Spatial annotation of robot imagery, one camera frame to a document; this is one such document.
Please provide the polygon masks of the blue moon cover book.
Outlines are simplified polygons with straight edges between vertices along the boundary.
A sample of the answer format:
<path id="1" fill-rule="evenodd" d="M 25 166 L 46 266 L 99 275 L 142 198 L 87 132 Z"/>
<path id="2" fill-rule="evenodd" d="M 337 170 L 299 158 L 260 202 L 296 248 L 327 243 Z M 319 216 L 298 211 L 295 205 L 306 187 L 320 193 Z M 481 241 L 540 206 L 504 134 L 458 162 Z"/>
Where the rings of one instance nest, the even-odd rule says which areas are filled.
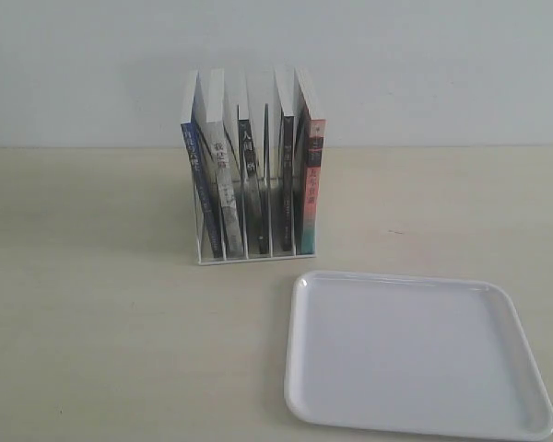
<path id="1" fill-rule="evenodd" d="M 215 175 L 212 170 L 214 163 L 206 134 L 206 105 L 198 70 L 192 70 L 186 74 L 181 129 L 211 253 L 214 259 L 219 259 L 223 257 L 224 250 Z"/>

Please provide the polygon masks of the white grey spine book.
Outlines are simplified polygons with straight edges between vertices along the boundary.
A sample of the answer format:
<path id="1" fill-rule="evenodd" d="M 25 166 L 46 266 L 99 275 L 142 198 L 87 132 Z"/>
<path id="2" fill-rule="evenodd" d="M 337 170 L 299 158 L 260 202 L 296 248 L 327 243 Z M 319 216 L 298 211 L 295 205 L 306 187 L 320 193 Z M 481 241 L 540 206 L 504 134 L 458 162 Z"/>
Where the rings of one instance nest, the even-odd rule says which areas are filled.
<path id="1" fill-rule="evenodd" d="M 229 100 L 223 68 L 215 68 L 210 71 L 207 98 L 206 131 L 214 161 L 226 253 L 230 257 L 241 257 L 244 247 L 239 207 L 233 183 L 238 167 L 232 149 L 232 136 L 228 129 Z"/>

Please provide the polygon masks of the black white spine book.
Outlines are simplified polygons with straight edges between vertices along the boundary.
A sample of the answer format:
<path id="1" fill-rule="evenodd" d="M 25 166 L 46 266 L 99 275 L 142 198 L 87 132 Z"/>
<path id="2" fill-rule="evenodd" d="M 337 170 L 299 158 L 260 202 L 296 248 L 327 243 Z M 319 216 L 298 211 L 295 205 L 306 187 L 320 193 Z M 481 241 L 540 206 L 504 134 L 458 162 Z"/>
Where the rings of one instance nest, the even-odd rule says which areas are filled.
<path id="1" fill-rule="evenodd" d="M 241 184 L 244 193 L 248 250 L 259 254 L 269 252 L 267 227 L 265 226 L 264 201 L 258 175 L 258 158 L 253 139 L 247 78 L 238 74 L 237 128 L 241 157 Z"/>

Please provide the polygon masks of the red teal spine book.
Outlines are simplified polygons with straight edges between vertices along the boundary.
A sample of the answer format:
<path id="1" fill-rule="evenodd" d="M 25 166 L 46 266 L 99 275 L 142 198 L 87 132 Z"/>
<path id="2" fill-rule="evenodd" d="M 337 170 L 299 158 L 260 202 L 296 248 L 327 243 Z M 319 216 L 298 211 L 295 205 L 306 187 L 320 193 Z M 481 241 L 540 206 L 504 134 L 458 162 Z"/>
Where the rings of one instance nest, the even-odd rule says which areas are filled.
<path id="1" fill-rule="evenodd" d="M 294 187 L 297 253 L 313 255 L 326 118 L 306 68 L 295 71 L 296 111 Z"/>

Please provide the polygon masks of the white plastic tray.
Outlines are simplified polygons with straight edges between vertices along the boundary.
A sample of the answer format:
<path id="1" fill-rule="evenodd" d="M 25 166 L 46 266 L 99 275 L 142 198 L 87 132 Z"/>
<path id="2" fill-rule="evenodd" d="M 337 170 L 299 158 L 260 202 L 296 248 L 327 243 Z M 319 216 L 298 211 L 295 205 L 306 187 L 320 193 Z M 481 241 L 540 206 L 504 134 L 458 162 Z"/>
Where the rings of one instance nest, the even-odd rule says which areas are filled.
<path id="1" fill-rule="evenodd" d="M 482 281 L 301 275 L 284 399 L 314 425 L 505 441 L 553 434 L 553 405 L 512 299 Z"/>

